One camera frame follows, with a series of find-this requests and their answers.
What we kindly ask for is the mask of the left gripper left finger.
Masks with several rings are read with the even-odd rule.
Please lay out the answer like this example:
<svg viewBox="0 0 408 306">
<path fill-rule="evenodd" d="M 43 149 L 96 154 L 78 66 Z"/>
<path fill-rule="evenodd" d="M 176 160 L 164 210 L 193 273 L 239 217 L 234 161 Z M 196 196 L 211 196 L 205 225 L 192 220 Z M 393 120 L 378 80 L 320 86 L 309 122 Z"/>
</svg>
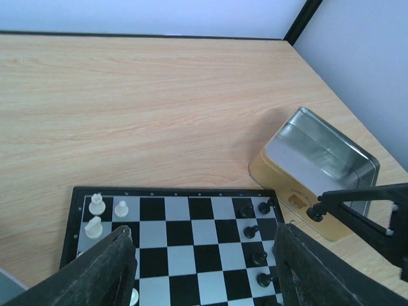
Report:
<svg viewBox="0 0 408 306">
<path fill-rule="evenodd" d="M 6 305 L 129 305 L 136 248 L 120 226 L 57 273 Z"/>
</svg>

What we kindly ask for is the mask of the black knight piece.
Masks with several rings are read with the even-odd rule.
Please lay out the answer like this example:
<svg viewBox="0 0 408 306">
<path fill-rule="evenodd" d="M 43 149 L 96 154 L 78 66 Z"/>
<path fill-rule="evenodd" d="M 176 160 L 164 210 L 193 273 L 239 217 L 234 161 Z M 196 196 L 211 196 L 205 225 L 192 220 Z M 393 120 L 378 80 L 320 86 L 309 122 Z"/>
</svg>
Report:
<svg viewBox="0 0 408 306">
<path fill-rule="evenodd" d="M 309 207 L 306 211 L 307 216 L 315 222 L 321 222 L 323 216 L 326 215 L 327 210 L 324 208 L 322 203 L 316 203 L 315 205 Z"/>
</svg>

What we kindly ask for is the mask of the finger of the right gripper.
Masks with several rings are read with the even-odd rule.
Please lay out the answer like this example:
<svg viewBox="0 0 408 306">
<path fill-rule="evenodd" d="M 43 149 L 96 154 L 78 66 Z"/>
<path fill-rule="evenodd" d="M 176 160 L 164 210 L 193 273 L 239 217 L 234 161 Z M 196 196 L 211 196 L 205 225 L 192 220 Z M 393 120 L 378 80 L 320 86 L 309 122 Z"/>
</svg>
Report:
<svg viewBox="0 0 408 306">
<path fill-rule="evenodd" d="M 327 191 L 317 203 L 317 219 L 327 213 L 373 247 L 382 257 L 399 268 L 407 267 L 407 184 L 391 184 L 364 189 Z M 383 228 L 345 205 L 349 201 L 381 201 L 393 203 L 390 223 Z"/>
</svg>

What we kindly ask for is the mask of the black rook chess piece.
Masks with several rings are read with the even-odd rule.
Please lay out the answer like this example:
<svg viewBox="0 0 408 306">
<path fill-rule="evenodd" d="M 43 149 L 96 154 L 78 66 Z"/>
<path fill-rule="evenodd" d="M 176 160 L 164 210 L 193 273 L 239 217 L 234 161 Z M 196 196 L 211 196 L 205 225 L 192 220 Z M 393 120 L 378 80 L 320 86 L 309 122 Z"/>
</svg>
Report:
<svg viewBox="0 0 408 306">
<path fill-rule="evenodd" d="M 266 202 L 261 202 L 258 205 L 258 211 L 261 214 L 266 215 L 266 214 L 269 214 L 271 212 L 271 209 L 273 208 L 273 206 L 274 206 L 274 202 L 272 200 L 268 200 Z"/>
</svg>

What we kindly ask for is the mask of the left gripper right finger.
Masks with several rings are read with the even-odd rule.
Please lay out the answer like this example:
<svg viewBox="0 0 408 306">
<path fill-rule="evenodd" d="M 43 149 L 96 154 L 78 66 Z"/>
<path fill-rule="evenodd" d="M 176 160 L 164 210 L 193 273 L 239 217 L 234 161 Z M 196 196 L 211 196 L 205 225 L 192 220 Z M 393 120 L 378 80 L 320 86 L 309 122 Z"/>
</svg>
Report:
<svg viewBox="0 0 408 306">
<path fill-rule="evenodd" d="M 294 224 L 277 225 L 273 254 L 284 305 L 407 305 Z"/>
</svg>

